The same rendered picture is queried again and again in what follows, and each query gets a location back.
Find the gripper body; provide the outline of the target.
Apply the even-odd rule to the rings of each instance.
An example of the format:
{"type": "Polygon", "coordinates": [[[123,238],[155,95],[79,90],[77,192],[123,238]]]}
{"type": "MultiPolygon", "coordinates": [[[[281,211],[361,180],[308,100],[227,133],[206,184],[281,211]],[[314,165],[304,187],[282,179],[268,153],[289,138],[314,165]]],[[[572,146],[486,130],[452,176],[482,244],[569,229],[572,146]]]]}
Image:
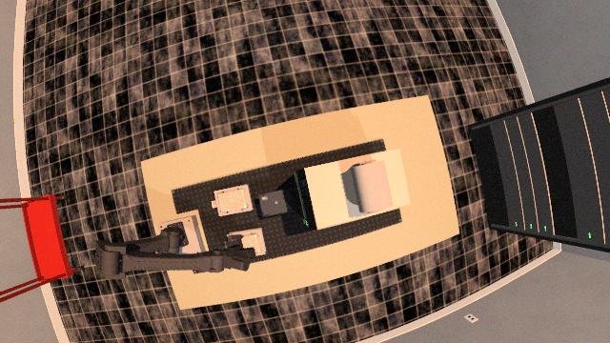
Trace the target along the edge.
{"type": "Polygon", "coordinates": [[[243,247],[243,243],[242,243],[242,238],[240,234],[236,234],[236,235],[232,235],[232,240],[228,240],[227,243],[227,248],[230,248],[232,245],[240,245],[241,249],[244,249],[243,247]],[[236,240],[237,239],[237,240],[236,240]]]}

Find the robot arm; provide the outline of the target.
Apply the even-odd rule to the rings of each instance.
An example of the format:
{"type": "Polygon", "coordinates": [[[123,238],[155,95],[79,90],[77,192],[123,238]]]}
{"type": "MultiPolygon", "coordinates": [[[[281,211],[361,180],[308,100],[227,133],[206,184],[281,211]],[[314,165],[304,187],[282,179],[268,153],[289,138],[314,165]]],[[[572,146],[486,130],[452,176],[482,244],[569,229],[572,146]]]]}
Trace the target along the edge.
{"type": "Polygon", "coordinates": [[[225,251],[213,249],[212,252],[177,254],[180,247],[187,245],[183,222],[176,222],[152,238],[119,243],[96,240],[94,262],[104,278],[125,279],[126,272],[133,271],[222,272],[226,268],[246,272],[256,255],[254,247],[241,249],[240,245],[232,245],[225,251]],[[160,253],[149,253],[158,251],[160,253]]]}

